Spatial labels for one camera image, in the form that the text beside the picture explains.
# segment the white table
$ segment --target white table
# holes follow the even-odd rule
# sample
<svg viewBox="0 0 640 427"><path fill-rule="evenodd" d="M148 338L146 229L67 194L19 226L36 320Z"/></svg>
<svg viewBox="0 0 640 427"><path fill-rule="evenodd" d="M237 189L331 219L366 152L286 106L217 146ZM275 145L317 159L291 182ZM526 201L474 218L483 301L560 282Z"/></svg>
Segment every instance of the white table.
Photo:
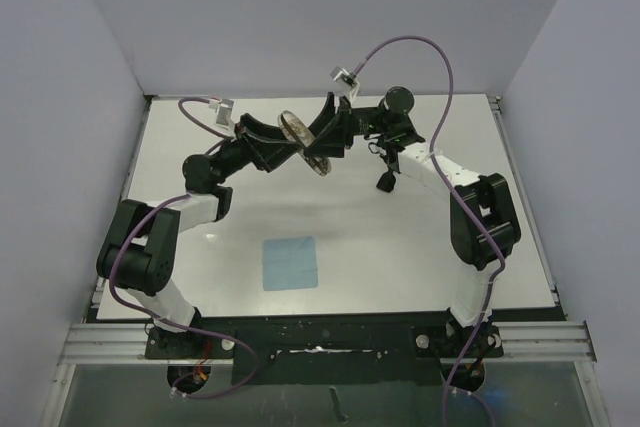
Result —
<svg viewBox="0 0 640 427"><path fill-rule="evenodd" d="M442 114L444 96L418 96L411 118L429 138ZM359 97L356 107L377 105ZM236 100L234 119L250 112L276 125L282 110L310 123L323 98ZM204 104L189 103L194 115L213 124ZM177 109L177 100L151 105L129 197L164 200L184 192L184 159L204 152L216 138ZM544 268L507 155L484 95L457 95L438 148L469 169L498 172L509 181L522 240L508 258L494 291L498 309L553 307ZM327 177L315 174L299 156L267 174L247 166L231 176L231 210L221 222L181 234L173 280L202 315L305 315L442 311L449 307L458 258L449 240L448 199L417 182L398 177L395 191L375 188L383 162L361 138L344 159L332 159ZM262 243L267 239L313 236L318 287L265 291ZM133 301L126 293L123 297ZM105 290L99 319L142 317L117 304Z"/></svg>

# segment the gray wall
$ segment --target gray wall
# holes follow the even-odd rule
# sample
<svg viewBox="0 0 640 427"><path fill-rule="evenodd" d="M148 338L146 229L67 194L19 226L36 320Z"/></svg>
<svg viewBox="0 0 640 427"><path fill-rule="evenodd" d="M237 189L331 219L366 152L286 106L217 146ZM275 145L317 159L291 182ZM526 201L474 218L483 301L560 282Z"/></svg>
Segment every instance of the gray wall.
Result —
<svg viewBox="0 0 640 427"><path fill-rule="evenodd" d="M92 0L0 0L0 425L37 425L143 110Z"/></svg>
<svg viewBox="0 0 640 427"><path fill-rule="evenodd" d="M640 0L559 0L504 99L560 297L587 319L613 425L637 426Z"/></svg>
<svg viewBox="0 0 640 427"><path fill-rule="evenodd" d="M406 33L442 44L458 92L503 93L556 0L95 1L146 93L291 96L324 93L336 64ZM369 93L446 89L437 54L411 44L363 81Z"/></svg>

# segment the screw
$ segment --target screw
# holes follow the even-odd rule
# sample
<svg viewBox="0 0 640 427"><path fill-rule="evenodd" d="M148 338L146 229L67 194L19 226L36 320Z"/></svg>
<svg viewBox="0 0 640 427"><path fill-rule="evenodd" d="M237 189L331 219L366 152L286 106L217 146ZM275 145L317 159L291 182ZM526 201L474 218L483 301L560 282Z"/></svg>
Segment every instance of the screw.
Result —
<svg viewBox="0 0 640 427"><path fill-rule="evenodd" d="M236 345L234 342L231 342L230 340L227 340L227 339L222 339L222 342L220 342L220 346L222 347L222 350L231 350L233 349L234 345Z"/></svg>
<svg viewBox="0 0 640 427"><path fill-rule="evenodd" d="M429 347L429 337L424 334L420 334L418 337L416 337L416 345L419 349L426 349L427 347Z"/></svg>

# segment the wall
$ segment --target wall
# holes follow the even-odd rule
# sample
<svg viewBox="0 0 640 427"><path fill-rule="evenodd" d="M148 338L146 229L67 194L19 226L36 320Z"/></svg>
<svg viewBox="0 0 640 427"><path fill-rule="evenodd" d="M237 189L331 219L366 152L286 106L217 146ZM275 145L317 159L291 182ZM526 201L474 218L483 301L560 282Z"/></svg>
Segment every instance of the wall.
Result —
<svg viewBox="0 0 640 427"><path fill-rule="evenodd" d="M640 403L639 0L558 0L504 98L560 296L588 319L612 424Z"/></svg>
<svg viewBox="0 0 640 427"><path fill-rule="evenodd" d="M442 44L458 92L503 93L556 0L95 1L146 93L279 97L322 95L335 65L407 33ZM437 54L411 44L385 50L363 81L369 94L447 85Z"/></svg>
<svg viewBox="0 0 640 427"><path fill-rule="evenodd" d="M0 0L0 425L37 425L143 98L92 0Z"/></svg>

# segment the blue square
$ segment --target blue square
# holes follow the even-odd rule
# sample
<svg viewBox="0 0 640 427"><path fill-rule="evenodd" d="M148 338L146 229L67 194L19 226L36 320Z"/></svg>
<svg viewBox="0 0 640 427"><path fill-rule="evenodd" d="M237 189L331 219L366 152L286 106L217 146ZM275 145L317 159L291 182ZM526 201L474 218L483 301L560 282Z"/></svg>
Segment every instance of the blue square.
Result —
<svg viewBox="0 0 640 427"><path fill-rule="evenodd" d="M267 291L318 287L315 239L265 240L262 243L262 287Z"/></svg>

